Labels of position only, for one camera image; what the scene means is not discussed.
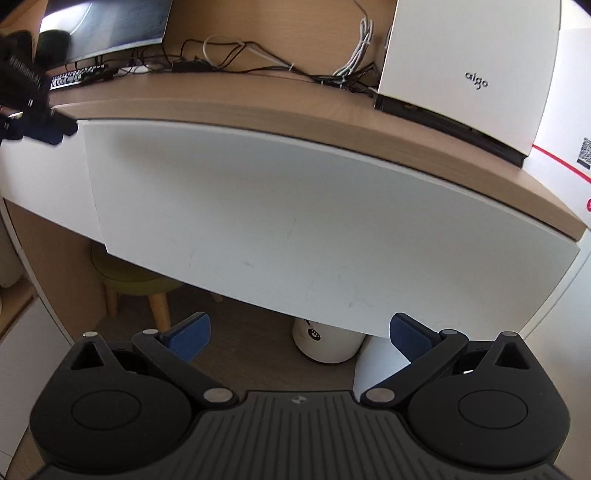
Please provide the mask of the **black keyboard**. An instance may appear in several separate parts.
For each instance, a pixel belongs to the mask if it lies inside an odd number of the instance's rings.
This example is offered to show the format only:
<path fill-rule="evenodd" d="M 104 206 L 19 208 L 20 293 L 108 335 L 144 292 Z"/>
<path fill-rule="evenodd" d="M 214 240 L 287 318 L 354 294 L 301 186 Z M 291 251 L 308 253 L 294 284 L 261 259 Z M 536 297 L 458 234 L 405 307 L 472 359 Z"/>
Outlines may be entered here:
<path fill-rule="evenodd" d="M 57 74 L 51 78 L 50 91 L 68 87 L 87 85 L 112 75 L 114 70 L 107 65 L 93 65 Z"/>

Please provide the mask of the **small white left drawer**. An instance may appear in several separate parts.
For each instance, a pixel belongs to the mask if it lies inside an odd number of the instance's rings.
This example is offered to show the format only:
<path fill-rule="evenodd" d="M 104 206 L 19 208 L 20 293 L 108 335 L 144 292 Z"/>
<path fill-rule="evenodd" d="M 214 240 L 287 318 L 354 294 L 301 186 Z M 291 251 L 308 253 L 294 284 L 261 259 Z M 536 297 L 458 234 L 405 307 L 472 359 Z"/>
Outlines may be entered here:
<path fill-rule="evenodd" d="M 103 240 L 92 194 L 84 124 L 57 146 L 25 138 L 1 146 L 1 193 L 12 203 L 92 240 Z"/>

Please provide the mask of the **white round appliance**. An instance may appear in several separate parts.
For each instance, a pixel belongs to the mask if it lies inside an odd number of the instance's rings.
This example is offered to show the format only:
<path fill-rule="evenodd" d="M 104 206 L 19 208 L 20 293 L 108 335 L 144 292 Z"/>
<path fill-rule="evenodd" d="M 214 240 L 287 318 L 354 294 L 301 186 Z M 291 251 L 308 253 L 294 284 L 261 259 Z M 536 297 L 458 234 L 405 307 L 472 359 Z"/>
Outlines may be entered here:
<path fill-rule="evenodd" d="M 348 361 L 358 353 L 365 338 L 363 333 L 294 319 L 294 344 L 304 356 L 318 363 L 332 365 Z"/>

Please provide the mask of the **green wooden stool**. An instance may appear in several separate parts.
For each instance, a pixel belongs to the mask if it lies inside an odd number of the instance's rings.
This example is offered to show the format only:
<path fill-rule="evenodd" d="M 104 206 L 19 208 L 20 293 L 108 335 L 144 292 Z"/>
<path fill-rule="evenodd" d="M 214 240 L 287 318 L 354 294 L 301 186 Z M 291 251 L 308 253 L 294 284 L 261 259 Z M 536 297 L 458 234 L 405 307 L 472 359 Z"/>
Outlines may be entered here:
<path fill-rule="evenodd" d="M 111 318 L 117 316 L 120 296 L 146 297 L 156 328 L 171 328 L 167 294 L 180 288 L 180 281 L 110 255 L 99 243 L 91 245 L 90 261 L 105 288 L 106 309 Z"/>

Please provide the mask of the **black computer monitor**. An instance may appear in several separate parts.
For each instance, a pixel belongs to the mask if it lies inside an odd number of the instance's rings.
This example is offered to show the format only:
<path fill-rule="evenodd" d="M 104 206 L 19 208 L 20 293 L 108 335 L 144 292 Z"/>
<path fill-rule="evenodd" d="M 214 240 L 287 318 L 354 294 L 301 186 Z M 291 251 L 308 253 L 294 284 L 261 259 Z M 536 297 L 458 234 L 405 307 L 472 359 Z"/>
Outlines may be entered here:
<path fill-rule="evenodd" d="M 46 68 L 162 42 L 170 0 L 49 1 L 35 59 Z"/>

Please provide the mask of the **white box red stripe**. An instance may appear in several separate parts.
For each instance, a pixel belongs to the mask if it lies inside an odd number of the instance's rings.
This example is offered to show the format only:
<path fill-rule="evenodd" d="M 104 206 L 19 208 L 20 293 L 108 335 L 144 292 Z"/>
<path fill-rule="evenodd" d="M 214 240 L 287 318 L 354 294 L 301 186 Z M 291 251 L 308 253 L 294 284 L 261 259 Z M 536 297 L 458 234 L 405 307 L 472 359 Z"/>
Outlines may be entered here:
<path fill-rule="evenodd" d="M 564 1 L 549 96 L 525 170 L 590 223 L 590 14 Z"/>

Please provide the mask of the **white aigo computer case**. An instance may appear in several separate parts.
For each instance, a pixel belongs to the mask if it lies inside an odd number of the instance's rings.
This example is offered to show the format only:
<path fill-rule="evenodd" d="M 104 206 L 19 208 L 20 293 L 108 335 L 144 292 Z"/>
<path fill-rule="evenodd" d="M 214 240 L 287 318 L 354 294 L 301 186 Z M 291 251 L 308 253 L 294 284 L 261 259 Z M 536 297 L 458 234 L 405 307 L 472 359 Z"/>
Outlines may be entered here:
<path fill-rule="evenodd" d="M 400 1 L 376 109 L 517 167 L 530 155 L 551 86 L 559 1 Z"/>

